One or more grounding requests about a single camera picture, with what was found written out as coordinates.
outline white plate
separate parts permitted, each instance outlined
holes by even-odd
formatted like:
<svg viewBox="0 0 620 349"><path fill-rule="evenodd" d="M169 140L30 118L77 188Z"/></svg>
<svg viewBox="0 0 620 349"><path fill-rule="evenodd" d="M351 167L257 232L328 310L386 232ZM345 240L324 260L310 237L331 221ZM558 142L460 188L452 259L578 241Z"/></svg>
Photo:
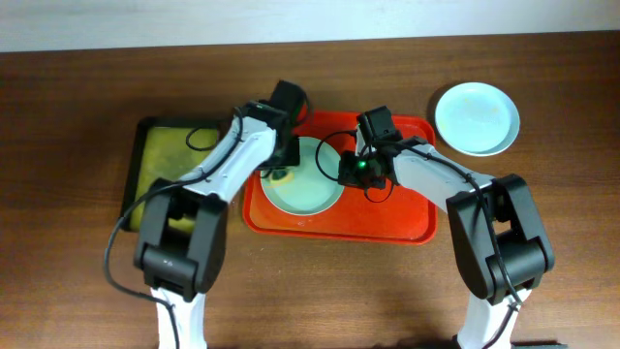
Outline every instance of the white plate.
<svg viewBox="0 0 620 349"><path fill-rule="evenodd" d="M289 214L311 215L323 212L338 201L344 186L319 172L315 162L319 142L311 137L299 138L299 166L288 168L292 177L280 181L261 179L264 194L274 206ZM328 175L338 177L340 155L331 145L321 145L319 161Z"/></svg>
<svg viewBox="0 0 620 349"><path fill-rule="evenodd" d="M461 83L437 104L439 134L454 149L489 156L506 150L519 133L519 112L506 93L481 82Z"/></svg>

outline plate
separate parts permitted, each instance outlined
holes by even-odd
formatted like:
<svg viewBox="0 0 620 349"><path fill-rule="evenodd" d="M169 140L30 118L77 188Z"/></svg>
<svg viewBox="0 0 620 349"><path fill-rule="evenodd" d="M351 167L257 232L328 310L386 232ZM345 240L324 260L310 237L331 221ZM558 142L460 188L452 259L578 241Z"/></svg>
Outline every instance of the plate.
<svg viewBox="0 0 620 349"><path fill-rule="evenodd" d="M289 214L311 215L323 212L338 201L344 186L319 172L315 162L319 142L312 137L300 137L299 166L273 171L268 178L261 179L264 194L274 206ZM319 161L328 175L338 177L340 155L331 145L321 145Z"/></svg>
<svg viewBox="0 0 620 349"><path fill-rule="evenodd" d="M506 150L519 133L519 113L511 98L481 82L461 83L437 104L435 123L452 148L473 156Z"/></svg>

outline wooden table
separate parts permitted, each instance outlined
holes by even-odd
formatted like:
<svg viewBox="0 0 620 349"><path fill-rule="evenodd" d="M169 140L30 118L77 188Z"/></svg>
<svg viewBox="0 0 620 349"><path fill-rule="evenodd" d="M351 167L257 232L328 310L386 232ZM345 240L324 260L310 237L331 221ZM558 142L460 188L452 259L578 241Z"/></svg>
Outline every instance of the wooden table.
<svg viewBox="0 0 620 349"><path fill-rule="evenodd" d="M106 284L136 123L224 115L277 79L318 109L428 116L443 86L506 91L521 132L506 152L453 160L530 185L556 254L514 340L620 343L620 33L457 37L0 55L0 347L155 348L155 306ZM423 246L258 235L229 222L206 308L213 347L368 348L449 338L468 291L447 217ZM113 273L143 290L124 234Z"/></svg>

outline white wall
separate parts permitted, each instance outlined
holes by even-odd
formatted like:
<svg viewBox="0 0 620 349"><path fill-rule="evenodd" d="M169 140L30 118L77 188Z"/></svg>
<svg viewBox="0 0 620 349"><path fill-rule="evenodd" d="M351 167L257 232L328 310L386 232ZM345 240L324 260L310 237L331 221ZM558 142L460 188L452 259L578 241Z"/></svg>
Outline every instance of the white wall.
<svg viewBox="0 0 620 349"><path fill-rule="evenodd" d="M620 29L620 0L0 0L0 51Z"/></svg>

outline table surface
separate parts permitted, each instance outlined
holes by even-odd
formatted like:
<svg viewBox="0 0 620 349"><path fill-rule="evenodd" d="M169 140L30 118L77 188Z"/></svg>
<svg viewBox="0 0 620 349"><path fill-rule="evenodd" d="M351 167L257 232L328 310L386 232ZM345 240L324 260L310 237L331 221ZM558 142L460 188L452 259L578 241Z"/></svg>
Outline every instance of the table surface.
<svg viewBox="0 0 620 349"><path fill-rule="evenodd" d="M556 266L514 340L620 342L620 32L0 54L0 347L155 348L155 306L106 284L133 135L147 115L226 116L300 83L321 110L430 117L438 91L484 81L510 95L506 152L440 152L529 183ZM232 205L228 255L208 294L213 347L369 348L449 338L468 291L448 219L422 246L253 233ZM123 234L112 272L146 290Z"/></svg>

